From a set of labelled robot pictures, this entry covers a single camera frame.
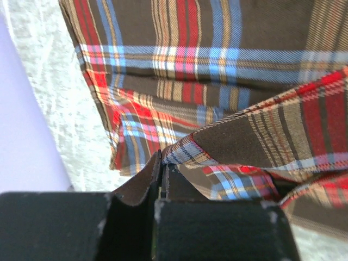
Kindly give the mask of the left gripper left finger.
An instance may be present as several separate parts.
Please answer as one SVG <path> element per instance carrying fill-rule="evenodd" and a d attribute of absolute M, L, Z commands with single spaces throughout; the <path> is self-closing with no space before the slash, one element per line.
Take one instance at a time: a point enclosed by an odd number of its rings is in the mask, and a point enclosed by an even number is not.
<path fill-rule="evenodd" d="M 1 260 L 151 260 L 161 153 L 113 192 L 1 194 Z"/>

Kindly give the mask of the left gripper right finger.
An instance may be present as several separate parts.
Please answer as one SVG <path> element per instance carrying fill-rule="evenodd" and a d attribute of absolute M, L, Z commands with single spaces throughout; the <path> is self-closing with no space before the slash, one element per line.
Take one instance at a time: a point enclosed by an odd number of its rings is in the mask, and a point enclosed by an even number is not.
<path fill-rule="evenodd" d="M 205 198 L 165 165 L 154 205 L 155 260 L 299 260 L 293 234 L 271 201 Z"/>

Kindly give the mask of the plaid long sleeve shirt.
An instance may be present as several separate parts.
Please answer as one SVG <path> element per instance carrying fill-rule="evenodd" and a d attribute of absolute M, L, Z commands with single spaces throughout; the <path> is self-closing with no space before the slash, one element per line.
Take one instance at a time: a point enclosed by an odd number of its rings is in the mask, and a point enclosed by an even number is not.
<path fill-rule="evenodd" d="M 60 1 L 111 146 L 347 240 L 347 1 Z"/>

